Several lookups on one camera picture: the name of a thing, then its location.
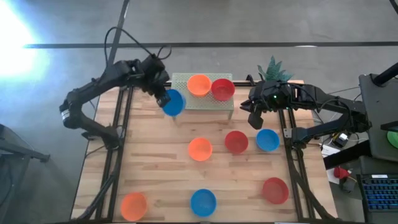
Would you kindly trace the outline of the dark grey side table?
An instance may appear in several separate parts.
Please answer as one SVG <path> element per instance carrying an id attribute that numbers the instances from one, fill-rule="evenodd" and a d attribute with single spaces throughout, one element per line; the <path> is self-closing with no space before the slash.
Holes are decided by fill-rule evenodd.
<path id="1" fill-rule="evenodd" d="M 47 162 L 49 154 L 33 149 L 11 128 L 0 124 L 0 224 L 23 182 L 31 159 Z"/>

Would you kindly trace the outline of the small red object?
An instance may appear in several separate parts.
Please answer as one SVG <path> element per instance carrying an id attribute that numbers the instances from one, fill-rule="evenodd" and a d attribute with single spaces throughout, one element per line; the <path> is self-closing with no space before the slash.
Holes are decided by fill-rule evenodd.
<path id="1" fill-rule="evenodd" d="M 350 172 L 344 168 L 341 167 L 335 167 L 333 169 L 333 175 L 334 177 L 336 177 L 337 179 L 344 179 L 346 177 L 350 176 Z"/>

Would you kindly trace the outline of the blue mini bowl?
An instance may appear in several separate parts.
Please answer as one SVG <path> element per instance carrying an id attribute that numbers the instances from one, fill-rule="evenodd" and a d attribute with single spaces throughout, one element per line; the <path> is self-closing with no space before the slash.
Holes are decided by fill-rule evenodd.
<path id="1" fill-rule="evenodd" d="M 178 116 L 184 109 L 186 100 L 185 97 L 175 89 L 167 90 L 170 101 L 162 108 L 163 112 L 168 116 Z"/>
<path id="2" fill-rule="evenodd" d="M 214 193 L 208 189 L 200 189 L 193 193 L 190 199 L 192 212 L 199 217 L 209 217 L 214 213 L 217 201 Z"/>
<path id="3" fill-rule="evenodd" d="M 280 146 L 279 136 L 271 129 L 262 129 L 256 135 L 256 144 L 265 152 L 275 151 Z"/>

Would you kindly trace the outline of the white paper sheet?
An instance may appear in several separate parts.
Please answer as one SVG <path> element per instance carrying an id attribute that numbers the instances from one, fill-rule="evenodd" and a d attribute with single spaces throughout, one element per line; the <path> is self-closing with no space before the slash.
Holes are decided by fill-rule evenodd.
<path id="1" fill-rule="evenodd" d="M 338 152 L 340 152 L 339 149 L 327 145 L 323 145 L 321 149 L 321 154 L 323 158 L 336 154 Z"/>

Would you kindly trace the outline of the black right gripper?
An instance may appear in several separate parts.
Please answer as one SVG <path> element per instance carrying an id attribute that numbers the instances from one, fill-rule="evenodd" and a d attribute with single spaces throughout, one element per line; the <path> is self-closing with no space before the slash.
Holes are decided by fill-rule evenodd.
<path id="1" fill-rule="evenodd" d="M 240 109 L 252 111 L 276 111 L 290 106 L 293 86 L 283 81 L 261 81 L 251 88 L 248 100 L 241 103 Z"/>

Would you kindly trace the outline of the orange mini bowl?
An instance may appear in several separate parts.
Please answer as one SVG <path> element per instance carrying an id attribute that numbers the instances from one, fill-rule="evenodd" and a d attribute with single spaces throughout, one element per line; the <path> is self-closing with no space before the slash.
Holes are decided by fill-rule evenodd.
<path id="1" fill-rule="evenodd" d="M 140 220 L 147 211 L 146 197 L 140 192 L 126 195 L 121 202 L 121 215 L 130 222 Z"/>
<path id="2" fill-rule="evenodd" d="M 196 74 L 189 78 L 187 88 L 193 96 L 203 97 L 211 89 L 212 81 L 204 74 Z"/>
<path id="3" fill-rule="evenodd" d="M 209 159 L 213 152 L 211 142 L 206 138 L 195 138 L 188 145 L 188 154 L 195 161 Z"/>

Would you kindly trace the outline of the green filament spool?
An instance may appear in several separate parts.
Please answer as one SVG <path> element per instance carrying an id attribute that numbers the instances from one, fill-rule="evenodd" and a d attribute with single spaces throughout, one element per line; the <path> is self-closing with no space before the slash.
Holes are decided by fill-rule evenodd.
<path id="1" fill-rule="evenodd" d="M 393 131 L 387 132 L 387 140 L 389 143 L 398 149 L 398 133 Z"/>

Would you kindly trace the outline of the backlit keyboard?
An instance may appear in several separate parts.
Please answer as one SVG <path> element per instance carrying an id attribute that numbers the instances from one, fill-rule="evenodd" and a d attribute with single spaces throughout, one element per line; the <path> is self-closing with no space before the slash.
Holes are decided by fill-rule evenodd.
<path id="1" fill-rule="evenodd" d="M 398 212 L 398 174 L 357 175 L 365 212 Z"/>

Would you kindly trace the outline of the green perforated metal shelf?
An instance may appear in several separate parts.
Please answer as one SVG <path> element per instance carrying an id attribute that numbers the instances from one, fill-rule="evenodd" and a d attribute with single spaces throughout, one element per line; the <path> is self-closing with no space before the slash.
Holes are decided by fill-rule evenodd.
<path id="1" fill-rule="evenodd" d="M 230 120 L 234 111 L 233 97 L 231 97 L 228 101 L 219 101 L 214 98 L 211 89 L 208 94 L 203 97 L 193 96 L 189 92 L 187 88 L 187 82 L 190 77 L 196 74 L 206 75 L 212 81 L 212 83 L 220 78 L 226 78 L 231 81 L 233 80 L 233 75 L 231 73 L 173 73 L 171 89 L 178 90 L 185 97 L 185 109 L 199 111 L 227 111 L 228 120 Z"/>

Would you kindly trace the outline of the green artificial plant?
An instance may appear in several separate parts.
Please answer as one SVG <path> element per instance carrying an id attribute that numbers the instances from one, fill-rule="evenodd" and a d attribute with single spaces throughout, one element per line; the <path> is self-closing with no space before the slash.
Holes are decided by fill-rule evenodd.
<path id="1" fill-rule="evenodd" d="M 274 56 L 271 57 L 266 70 L 264 70 L 260 65 L 258 65 L 257 69 L 261 77 L 261 80 L 263 81 L 280 80 L 283 82 L 289 81 L 294 76 L 294 74 L 289 73 L 286 70 L 282 70 L 281 66 L 282 66 L 282 61 L 276 62 Z"/>

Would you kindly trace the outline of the red mini bowl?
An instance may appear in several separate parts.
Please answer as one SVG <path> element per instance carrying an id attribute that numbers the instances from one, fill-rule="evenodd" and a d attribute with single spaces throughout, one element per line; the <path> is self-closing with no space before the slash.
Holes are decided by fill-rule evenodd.
<path id="1" fill-rule="evenodd" d="M 234 95 L 235 86 L 231 80 L 220 78 L 212 83 L 211 92 L 216 100 L 228 101 Z"/>
<path id="2" fill-rule="evenodd" d="M 241 154 L 248 148 L 249 141 L 243 132 L 231 131 L 226 135 L 224 144 L 230 153 Z"/>
<path id="3" fill-rule="evenodd" d="M 263 183 L 262 196 L 270 203 L 282 204 L 289 197 L 289 189 L 282 179 L 271 177 Z"/>

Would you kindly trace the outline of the grey equipment box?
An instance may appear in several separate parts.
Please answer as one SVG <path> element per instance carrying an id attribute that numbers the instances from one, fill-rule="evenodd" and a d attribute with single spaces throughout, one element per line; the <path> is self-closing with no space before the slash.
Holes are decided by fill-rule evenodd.
<path id="1" fill-rule="evenodd" d="M 371 154 L 378 159 L 398 162 L 398 149 L 387 140 L 382 124 L 398 121 L 398 80 L 390 80 L 385 87 L 375 85 L 369 75 L 360 75 L 359 84 L 368 120 Z"/>

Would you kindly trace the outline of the black pole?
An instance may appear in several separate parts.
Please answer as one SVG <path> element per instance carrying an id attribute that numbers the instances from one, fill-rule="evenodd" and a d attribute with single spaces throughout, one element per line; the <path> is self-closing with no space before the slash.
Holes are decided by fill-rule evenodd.
<path id="1" fill-rule="evenodd" d="M 389 80 L 398 75 L 398 62 L 383 71 L 379 75 L 371 75 L 372 81 L 376 86 L 385 87 Z"/>

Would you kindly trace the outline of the black white power adapter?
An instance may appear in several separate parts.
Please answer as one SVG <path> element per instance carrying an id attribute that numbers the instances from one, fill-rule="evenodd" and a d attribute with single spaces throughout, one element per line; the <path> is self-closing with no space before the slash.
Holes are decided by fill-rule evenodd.
<path id="1" fill-rule="evenodd" d="M 351 137 L 351 133 L 346 132 L 346 131 L 334 133 L 332 135 L 332 144 L 336 147 L 342 148 L 342 147 L 346 146 L 350 137 Z"/>

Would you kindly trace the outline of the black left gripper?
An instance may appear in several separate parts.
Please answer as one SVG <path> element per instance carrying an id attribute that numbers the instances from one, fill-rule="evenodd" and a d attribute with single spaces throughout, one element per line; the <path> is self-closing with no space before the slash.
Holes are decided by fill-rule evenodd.
<path id="1" fill-rule="evenodd" d="M 141 69 L 144 72 L 141 90 L 154 96 L 165 95 L 164 83 L 169 81 L 170 77 L 161 59 L 151 54 L 141 62 Z"/>

